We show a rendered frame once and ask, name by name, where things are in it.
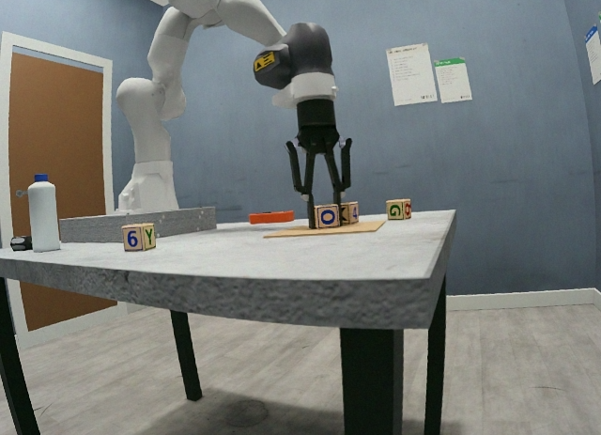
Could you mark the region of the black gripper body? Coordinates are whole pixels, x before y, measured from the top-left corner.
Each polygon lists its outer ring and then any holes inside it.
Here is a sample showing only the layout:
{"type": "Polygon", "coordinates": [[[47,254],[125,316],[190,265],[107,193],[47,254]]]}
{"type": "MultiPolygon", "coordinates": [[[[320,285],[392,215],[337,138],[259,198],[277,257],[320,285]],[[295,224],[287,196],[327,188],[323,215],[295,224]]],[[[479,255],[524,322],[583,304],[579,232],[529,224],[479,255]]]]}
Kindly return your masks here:
{"type": "Polygon", "coordinates": [[[334,103],[327,99],[313,99],[297,103],[300,145],[309,154],[310,140],[317,137],[316,154],[327,155],[323,137],[331,138],[332,149],[340,138],[336,129],[334,103]]]}

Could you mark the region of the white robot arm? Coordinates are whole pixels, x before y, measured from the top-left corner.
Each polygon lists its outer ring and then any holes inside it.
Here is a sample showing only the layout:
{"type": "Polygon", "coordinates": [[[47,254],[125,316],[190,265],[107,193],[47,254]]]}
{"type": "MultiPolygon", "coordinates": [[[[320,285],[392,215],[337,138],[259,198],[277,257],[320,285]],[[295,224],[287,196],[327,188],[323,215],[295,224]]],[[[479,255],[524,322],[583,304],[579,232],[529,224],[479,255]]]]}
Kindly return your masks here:
{"type": "Polygon", "coordinates": [[[161,120],[179,118],[186,108],[181,68],[198,25],[206,30],[225,24],[267,47],[256,56],[253,71],[259,84],[281,90],[272,96],[275,106],[295,109],[301,101],[335,101],[339,91],[330,39],[320,25],[294,23],[286,33],[260,0],[167,1],[172,7],[163,15],[147,56],[154,82],[130,78],[116,92],[117,106],[131,125],[136,164],[112,214],[178,210],[171,137],[161,120]]]}

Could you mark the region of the white plastic bottle with blue cap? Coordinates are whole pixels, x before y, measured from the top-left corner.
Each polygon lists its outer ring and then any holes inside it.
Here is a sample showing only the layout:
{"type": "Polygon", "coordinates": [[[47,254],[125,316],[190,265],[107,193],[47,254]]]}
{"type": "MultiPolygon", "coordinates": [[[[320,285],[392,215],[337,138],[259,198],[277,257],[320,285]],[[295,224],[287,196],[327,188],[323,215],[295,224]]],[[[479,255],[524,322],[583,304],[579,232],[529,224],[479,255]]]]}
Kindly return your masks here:
{"type": "Polygon", "coordinates": [[[36,183],[28,187],[30,225],[35,253],[60,249],[55,187],[47,181],[47,174],[37,174],[36,183]]]}

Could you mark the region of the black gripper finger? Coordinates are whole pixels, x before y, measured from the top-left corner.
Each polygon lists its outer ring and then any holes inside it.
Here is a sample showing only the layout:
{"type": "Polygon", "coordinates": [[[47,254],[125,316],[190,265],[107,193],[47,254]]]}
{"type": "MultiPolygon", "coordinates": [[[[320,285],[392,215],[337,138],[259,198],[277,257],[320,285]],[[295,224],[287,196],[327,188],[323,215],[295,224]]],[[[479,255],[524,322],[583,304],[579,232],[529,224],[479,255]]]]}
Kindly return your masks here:
{"type": "Polygon", "coordinates": [[[310,152],[309,154],[306,152],[306,170],[305,170],[305,182],[304,186],[302,186],[301,181],[301,170],[299,164],[299,157],[297,149],[298,143],[300,141],[298,138],[288,141],[285,144],[285,148],[290,157],[292,176],[294,181],[294,188],[296,192],[301,193],[301,198],[304,201],[307,201],[308,204],[308,216],[309,216],[309,228],[316,228],[316,217],[315,217],[315,201],[313,192],[313,182],[314,182],[314,171],[315,171],[315,159],[316,159],[316,144],[317,137],[312,136],[310,140],[310,152]]]}
{"type": "Polygon", "coordinates": [[[346,139],[340,136],[338,143],[341,148],[341,182],[339,179],[334,153],[331,145],[331,138],[328,135],[323,137],[325,148],[327,151],[327,155],[323,155],[326,161],[330,179],[331,186],[333,189],[332,200],[333,204],[338,205],[339,211],[339,224],[343,226],[342,223],[342,211],[341,211],[341,199],[345,196],[345,189],[350,187],[350,156],[349,150],[352,144],[352,140],[350,138],[346,139]],[[343,190],[344,188],[344,190],[343,190]]]}

